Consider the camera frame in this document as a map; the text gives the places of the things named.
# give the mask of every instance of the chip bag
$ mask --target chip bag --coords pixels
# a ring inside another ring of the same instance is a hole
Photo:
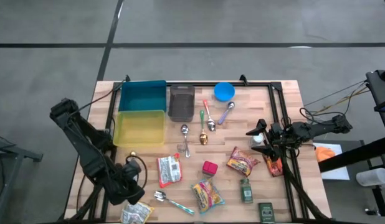
[[[254,159],[248,153],[242,152],[237,146],[232,151],[227,165],[233,169],[244,174],[246,177],[249,176],[252,168],[259,163],[259,160]]]
[[[180,154],[158,158],[159,186],[164,188],[182,179]]]
[[[282,175],[282,163],[280,158],[273,162],[269,156],[263,155],[263,159],[266,161],[267,168],[273,177]]]
[[[224,200],[213,186],[212,179],[204,179],[191,186],[198,199],[199,213],[203,214],[216,205],[223,205]]]
[[[142,202],[135,205],[128,204],[122,209],[120,219],[123,224],[144,224],[153,210],[153,207]]]

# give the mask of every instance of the white paper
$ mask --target white paper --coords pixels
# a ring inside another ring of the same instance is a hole
[[[313,143],[316,147],[323,146],[331,149],[335,152],[335,155],[342,153],[341,145],[338,144],[323,144],[323,143]],[[349,180],[348,169],[346,167],[341,167],[335,170],[330,170],[324,173],[321,173],[323,180]]]

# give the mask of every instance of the ramen packet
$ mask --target ramen packet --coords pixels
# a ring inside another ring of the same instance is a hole
[[[142,202],[135,205],[128,204],[122,209],[120,220],[123,224],[144,224],[153,210],[153,207]]]
[[[191,186],[197,200],[199,213],[206,213],[209,209],[216,205],[223,205],[225,202],[220,196],[216,187],[212,183],[212,179],[204,179],[198,184]]]
[[[246,177],[252,171],[252,168],[259,163],[259,160],[254,159],[250,154],[242,152],[237,146],[234,147],[232,154],[230,156],[227,165],[240,173],[244,174]]]
[[[180,154],[158,158],[159,186],[164,188],[182,179]]]

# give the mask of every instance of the wooden table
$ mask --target wooden table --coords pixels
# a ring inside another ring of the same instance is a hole
[[[97,82],[93,100],[108,93],[113,86],[113,82],[103,81]],[[298,82],[282,81],[285,103],[287,105],[288,115],[292,122],[305,121],[299,114],[299,108],[303,106],[300,96]],[[154,199],[155,190],[159,189],[158,184],[158,168],[156,158],[170,156],[177,152],[176,145],[183,141],[183,135],[180,133],[182,123],[172,122],[166,115],[166,132],[165,144],[163,147],[154,148],[118,148],[116,161],[125,162],[125,157],[130,151],[134,150],[146,162],[148,166],[148,182],[145,187],[145,196],[141,202],[148,203],[155,207],[151,214],[149,222],[259,222],[258,203],[272,202],[275,211],[275,218],[278,222],[290,221],[290,213],[285,193],[285,185],[283,177],[272,177],[263,161],[260,153],[249,149],[249,136],[245,133],[255,128],[259,118],[263,118],[268,124],[273,122],[272,110],[269,100],[269,92],[267,88],[262,87],[236,87],[235,108],[229,113],[223,125],[217,125],[216,132],[212,133],[206,130],[209,135],[208,145],[202,146],[199,143],[199,134],[201,133],[199,110],[203,110],[202,100],[207,99],[209,111],[212,118],[217,122],[221,114],[227,107],[227,103],[218,102],[213,94],[212,87],[196,87],[195,96],[195,112],[194,119],[188,123],[189,134],[188,143],[191,151],[189,159],[181,157],[183,167],[183,180],[165,187],[163,190],[166,195],[193,210],[196,211],[194,216],[188,215],[186,212],[176,208],[167,202],[159,202]],[[118,111],[120,94],[116,99],[114,111]],[[104,129],[107,119],[108,107],[110,104],[110,96],[94,103],[90,108],[88,122],[97,129]],[[276,100],[277,110],[281,118],[281,110],[279,101]],[[226,162],[234,148],[238,146],[246,152],[254,155],[260,164],[253,168],[249,176],[254,196],[254,203],[243,204],[240,198],[239,180],[243,178],[241,174],[235,170],[226,167]],[[219,165],[217,174],[213,177],[213,182],[219,190],[221,196],[226,201],[225,205],[220,205],[204,215],[199,214],[197,200],[191,190],[191,185],[196,184],[204,176],[201,172],[204,161],[211,161]],[[330,208],[326,198],[324,185],[321,179],[320,170],[315,157],[315,152],[311,146],[303,146],[300,148],[298,157],[300,173],[302,176],[303,188],[306,190],[313,202],[327,216],[331,217]],[[83,172],[79,164],[75,170],[75,176],[72,182],[71,191],[65,217],[71,217],[75,214],[77,192]],[[144,181],[144,171],[140,174],[139,184]],[[93,187],[87,180],[82,187],[80,197],[81,206],[90,195]],[[294,200],[300,217],[300,206],[298,203],[297,193],[294,190]],[[109,205],[107,212],[107,221],[116,222],[120,218],[121,210],[127,203],[123,205]],[[98,203],[97,216],[101,211],[101,203]]]

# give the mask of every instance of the small green bottle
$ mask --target small green bottle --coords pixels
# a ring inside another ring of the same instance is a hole
[[[250,188],[249,179],[240,180],[241,185],[241,199],[244,203],[253,203],[252,189]]]

